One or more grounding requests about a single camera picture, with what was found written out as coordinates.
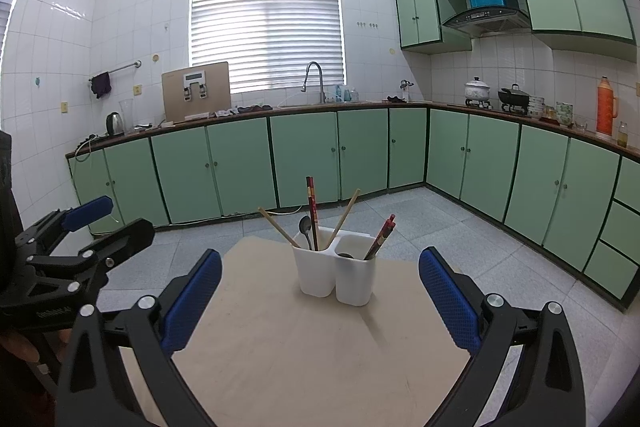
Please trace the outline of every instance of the silver kettle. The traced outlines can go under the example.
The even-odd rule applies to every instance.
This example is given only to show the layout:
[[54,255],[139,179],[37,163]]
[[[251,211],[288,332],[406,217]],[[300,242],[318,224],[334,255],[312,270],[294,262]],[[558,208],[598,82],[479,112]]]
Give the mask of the silver kettle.
[[107,117],[107,134],[109,136],[119,136],[124,134],[124,121],[117,112],[112,112]]

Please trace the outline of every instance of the metal screw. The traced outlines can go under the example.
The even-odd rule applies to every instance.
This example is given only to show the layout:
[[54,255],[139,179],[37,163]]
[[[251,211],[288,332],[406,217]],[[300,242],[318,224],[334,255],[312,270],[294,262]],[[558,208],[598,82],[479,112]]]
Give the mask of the metal screw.
[[138,307],[143,310],[148,310],[156,304],[156,298],[151,295],[145,295],[142,299],[138,301]]
[[82,315],[82,317],[88,317],[89,315],[93,315],[95,311],[95,308],[92,304],[85,304],[84,306],[82,306],[82,308],[80,308],[80,314]]
[[486,301],[494,308],[499,308],[504,304],[504,299],[500,297],[497,293],[492,293],[491,295],[487,295]]
[[552,312],[554,315],[559,315],[562,312],[562,306],[557,302],[549,302],[549,304],[547,304],[546,307],[549,308],[549,311]]

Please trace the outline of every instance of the metal spoon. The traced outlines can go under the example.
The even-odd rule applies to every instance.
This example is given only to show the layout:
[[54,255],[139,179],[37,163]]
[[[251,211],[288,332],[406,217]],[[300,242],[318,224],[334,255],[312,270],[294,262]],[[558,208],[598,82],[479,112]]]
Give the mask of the metal spoon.
[[311,218],[306,214],[302,216],[302,219],[300,219],[300,222],[298,223],[298,229],[300,230],[300,232],[305,234],[306,241],[309,244],[309,250],[313,250],[313,247],[311,246],[311,240],[309,239],[309,231],[311,230]]

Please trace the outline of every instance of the window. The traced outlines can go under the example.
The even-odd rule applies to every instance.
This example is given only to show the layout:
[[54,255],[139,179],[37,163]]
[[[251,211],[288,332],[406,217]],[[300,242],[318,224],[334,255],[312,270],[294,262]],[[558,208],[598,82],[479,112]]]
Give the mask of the window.
[[339,0],[191,0],[191,66],[227,61],[232,93],[301,86],[312,60],[344,84],[342,42]]

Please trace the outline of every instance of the orange thermos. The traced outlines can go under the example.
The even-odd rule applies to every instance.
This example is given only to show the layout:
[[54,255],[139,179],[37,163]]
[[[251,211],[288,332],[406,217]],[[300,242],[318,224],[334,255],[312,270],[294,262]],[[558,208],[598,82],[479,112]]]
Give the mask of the orange thermos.
[[611,138],[613,119],[618,117],[618,97],[613,96],[613,89],[606,76],[598,84],[598,119],[596,120],[596,136]]

